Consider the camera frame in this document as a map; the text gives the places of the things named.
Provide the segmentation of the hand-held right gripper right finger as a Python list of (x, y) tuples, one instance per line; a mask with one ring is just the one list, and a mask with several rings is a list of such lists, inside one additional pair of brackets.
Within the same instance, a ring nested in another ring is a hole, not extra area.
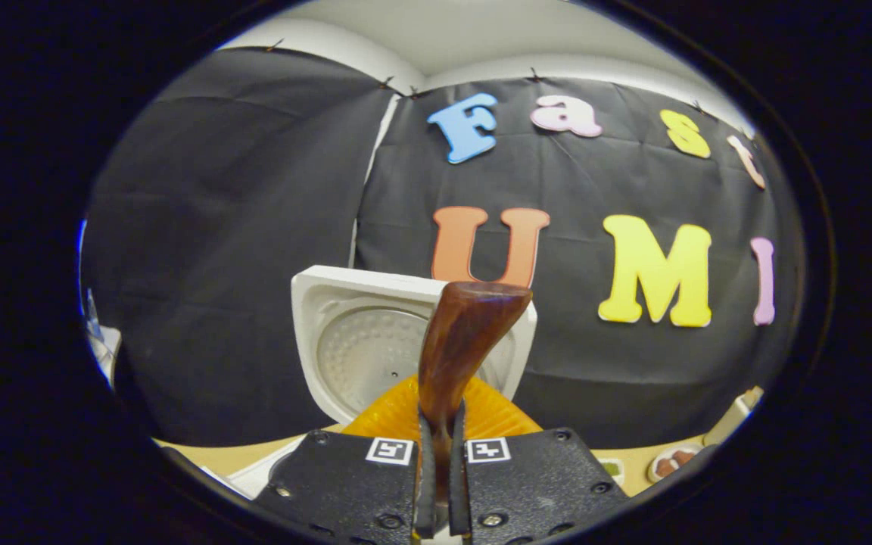
[(465, 387), (451, 446), (450, 532), (466, 544), (551, 544), (627, 494), (570, 428), (544, 430), (484, 381)]

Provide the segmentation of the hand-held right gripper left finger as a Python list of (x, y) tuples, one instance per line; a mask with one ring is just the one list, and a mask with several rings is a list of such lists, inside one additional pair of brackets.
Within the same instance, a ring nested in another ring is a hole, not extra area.
[(322, 544), (412, 544), (435, 528), (434, 457), (415, 376), (342, 432), (308, 432), (254, 503)]

